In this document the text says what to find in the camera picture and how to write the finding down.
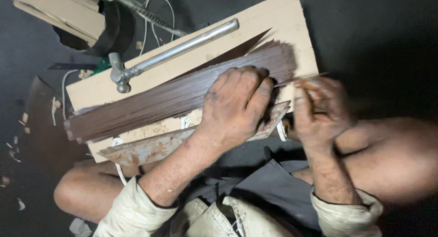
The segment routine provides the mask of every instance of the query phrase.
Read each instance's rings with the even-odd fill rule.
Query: metal sheet
[[[267,138],[289,110],[290,101],[274,105],[270,110],[270,120],[248,141]],[[195,130],[196,126],[152,138],[118,145],[98,152],[99,155],[122,166],[140,166],[163,160],[176,150]]]

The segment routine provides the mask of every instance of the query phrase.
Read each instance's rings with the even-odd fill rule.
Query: cardboard sheet
[[[146,91],[160,85],[178,75],[187,72],[212,58],[236,47],[249,38],[272,28],[260,44],[271,39],[280,40],[293,45],[295,60],[297,63],[296,76],[308,76],[318,73],[315,54],[310,42],[300,0],[266,0],[252,6],[242,12],[230,16],[200,31],[194,32],[171,43],[154,49],[144,55],[125,63],[127,68],[159,54],[169,48],[183,43],[207,30],[217,27],[233,18],[237,18],[240,28],[220,39],[210,42],[202,47],[192,50],[184,55],[154,67],[138,77],[130,80],[132,91],[127,94],[117,92],[116,85],[110,79],[110,70],[97,74],[88,79],[74,83],[67,87],[72,105],[75,110],[102,105],[121,100],[125,97]],[[293,100],[293,86],[283,88],[278,102]],[[192,125],[201,121],[201,110],[195,110],[189,114]],[[147,125],[126,133],[120,134],[125,143],[152,137],[155,135],[172,132],[180,129],[178,118],[168,118],[154,124]],[[106,149],[112,144],[112,138],[89,144],[90,151],[97,162],[105,161],[105,158],[96,154],[97,151]]]

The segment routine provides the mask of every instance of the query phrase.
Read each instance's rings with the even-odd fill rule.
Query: dirty hand
[[[295,81],[295,130],[305,149],[327,149],[352,126],[344,89],[335,80],[313,77]]]
[[[269,103],[273,83],[268,72],[252,66],[230,68],[204,96],[196,133],[209,137],[222,153],[251,138]]]

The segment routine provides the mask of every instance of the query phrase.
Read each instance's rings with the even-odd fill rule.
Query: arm
[[[151,200],[172,205],[197,174],[254,135],[272,92],[266,76],[264,70],[244,67],[218,77],[205,94],[202,121],[195,132],[140,179],[139,185]]]
[[[327,78],[299,80],[295,85],[295,127],[309,161],[316,196],[331,203],[360,204],[348,173],[333,152],[335,138],[351,124],[342,104],[341,86]]]
[[[342,86],[315,77],[296,82],[295,128],[308,158],[314,189],[311,200],[326,236],[380,236],[382,212],[372,196],[356,190],[333,145],[351,127]]]
[[[222,73],[205,94],[194,133],[138,183],[129,181],[95,236],[149,236],[167,221],[176,212],[170,207],[197,174],[255,134],[273,88],[267,75],[255,67]]]

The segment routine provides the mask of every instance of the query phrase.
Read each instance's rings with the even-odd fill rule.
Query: white shirt sleeve
[[[143,189],[132,178],[118,197],[112,208],[99,222],[94,237],[148,237],[172,217],[177,208],[155,206]]]
[[[381,237],[377,219],[383,205],[373,196],[356,189],[363,205],[336,205],[320,200],[315,188],[310,193],[312,205],[318,214],[322,233],[328,237]]]

